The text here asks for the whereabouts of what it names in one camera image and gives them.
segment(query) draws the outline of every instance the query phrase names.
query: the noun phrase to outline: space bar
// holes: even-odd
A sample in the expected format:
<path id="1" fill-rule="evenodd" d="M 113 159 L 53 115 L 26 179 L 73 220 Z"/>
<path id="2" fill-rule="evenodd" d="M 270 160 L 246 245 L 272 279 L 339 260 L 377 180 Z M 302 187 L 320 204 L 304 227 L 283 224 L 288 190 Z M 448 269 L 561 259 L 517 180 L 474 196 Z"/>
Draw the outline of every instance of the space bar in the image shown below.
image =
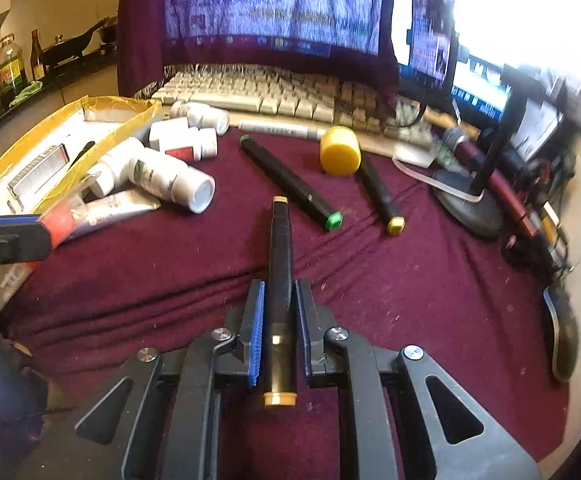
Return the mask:
<path id="1" fill-rule="evenodd" d="M 190 101 L 205 103 L 218 108 L 227 108 L 229 110 L 243 110 L 245 112 L 258 112 L 262 104 L 260 97 L 218 94 L 193 94 L 190 96 Z"/>

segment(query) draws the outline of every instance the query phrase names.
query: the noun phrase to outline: marker with green tip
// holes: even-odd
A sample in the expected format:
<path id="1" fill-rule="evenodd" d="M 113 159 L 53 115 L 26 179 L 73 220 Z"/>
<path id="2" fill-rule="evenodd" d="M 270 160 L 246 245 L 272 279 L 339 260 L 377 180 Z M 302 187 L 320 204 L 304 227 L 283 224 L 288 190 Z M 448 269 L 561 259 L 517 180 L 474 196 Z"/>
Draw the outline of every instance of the marker with green tip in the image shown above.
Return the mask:
<path id="1" fill-rule="evenodd" d="M 266 148 L 248 135 L 241 136 L 239 145 L 257 166 L 300 209 L 321 225 L 326 231 L 335 231 L 341 226 L 343 215 L 335 210 L 321 195 L 301 180 L 293 171 Z"/>

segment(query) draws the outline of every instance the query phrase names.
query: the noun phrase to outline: keyboard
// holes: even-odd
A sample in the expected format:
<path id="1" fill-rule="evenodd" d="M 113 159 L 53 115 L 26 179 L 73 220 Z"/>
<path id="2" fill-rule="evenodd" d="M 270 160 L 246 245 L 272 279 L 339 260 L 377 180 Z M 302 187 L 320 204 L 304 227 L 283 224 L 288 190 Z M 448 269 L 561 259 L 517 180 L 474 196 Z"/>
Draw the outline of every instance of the keyboard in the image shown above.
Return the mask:
<path id="1" fill-rule="evenodd" d="M 228 111 L 311 120 L 328 127 L 382 134 L 419 145 L 432 145 L 430 126 L 401 128 L 395 110 L 372 88 L 326 75 L 299 74 L 260 65 L 190 65 L 152 94 L 164 105 L 200 102 Z"/>

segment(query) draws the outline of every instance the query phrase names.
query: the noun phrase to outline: cloth draped over monitor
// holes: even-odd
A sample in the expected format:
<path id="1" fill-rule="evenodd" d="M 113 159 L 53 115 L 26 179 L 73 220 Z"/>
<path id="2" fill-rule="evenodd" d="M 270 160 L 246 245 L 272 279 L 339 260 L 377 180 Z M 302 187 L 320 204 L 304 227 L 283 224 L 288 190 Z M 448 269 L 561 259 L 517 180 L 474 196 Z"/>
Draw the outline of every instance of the cloth draped over monitor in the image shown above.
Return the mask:
<path id="1" fill-rule="evenodd" d="M 393 0 L 120 0 L 118 80 L 130 96 L 182 63 L 245 62 L 396 91 Z"/>

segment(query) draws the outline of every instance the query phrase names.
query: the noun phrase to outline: computer mouse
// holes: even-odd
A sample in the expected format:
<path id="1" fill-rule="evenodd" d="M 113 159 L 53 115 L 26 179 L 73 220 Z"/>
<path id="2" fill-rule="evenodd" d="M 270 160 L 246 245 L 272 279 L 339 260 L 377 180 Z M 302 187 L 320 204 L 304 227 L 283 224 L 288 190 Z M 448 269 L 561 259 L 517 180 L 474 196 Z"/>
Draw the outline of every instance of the computer mouse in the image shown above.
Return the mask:
<path id="1" fill-rule="evenodd" d="M 573 376 L 579 354 L 579 326 L 574 316 L 570 297 L 558 283 L 542 294 L 546 307 L 545 336 L 548 356 L 554 377 L 567 383 Z"/>

